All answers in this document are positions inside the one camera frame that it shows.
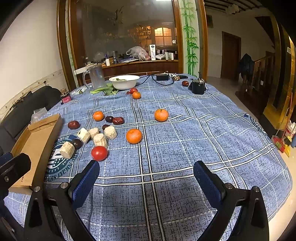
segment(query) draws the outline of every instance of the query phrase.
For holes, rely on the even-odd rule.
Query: cardboard box lid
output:
[[[21,134],[11,153],[17,156],[27,154],[31,159],[31,169],[12,187],[30,187],[33,179],[44,179],[46,166],[52,151],[52,146],[61,129],[62,118],[55,114],[41,121],[28,125]]]

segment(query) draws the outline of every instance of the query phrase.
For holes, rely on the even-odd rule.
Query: black chair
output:
[[[5,117],[0,124],[0,156],[10,152],[24,129],[30,124],[34,110],[50,110],[61,101],[61,92],[50,86],[44,86],[29,93],[23,101]]]

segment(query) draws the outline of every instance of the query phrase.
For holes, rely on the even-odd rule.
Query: green vegetable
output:
[[[108,83],[106,85],[107,85],[106,87],[98,88],[96,90],[91,91],[90,93],[97,94],[97,93],[103,91],[105,93],[105,95],[116,95],[117,94],[118,90],[114,88],[113,84]]]

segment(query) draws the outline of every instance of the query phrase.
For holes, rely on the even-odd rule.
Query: white bowl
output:
[[[112,82],[115,89],[128,90],[136,86],[137,80],[140,77],[137,75],[119,75],[111,77],[109,80]]]

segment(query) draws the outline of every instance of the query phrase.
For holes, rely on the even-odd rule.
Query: cardboard box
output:
[[[30,195],[34,187],[43,185],[48,160],[61,128],[60,114],[28,125],[11,153],[14,157],[20,153],[27,154],[31,159],[31,170],[20,178],[9,191]]]

